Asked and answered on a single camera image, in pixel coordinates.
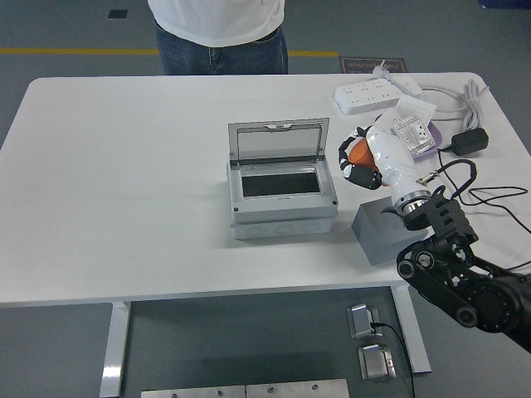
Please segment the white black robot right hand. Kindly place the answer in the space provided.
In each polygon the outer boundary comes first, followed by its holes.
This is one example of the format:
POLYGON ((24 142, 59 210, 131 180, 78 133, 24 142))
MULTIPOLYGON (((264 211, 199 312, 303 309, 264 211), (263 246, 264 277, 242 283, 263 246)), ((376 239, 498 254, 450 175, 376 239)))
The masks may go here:
POLYGON ((392 206, 401 215, 431 196, 406 143, 376 126, 358 128, 340 144, 339 167, 343 177, 357 186, 390 187, 392 206))

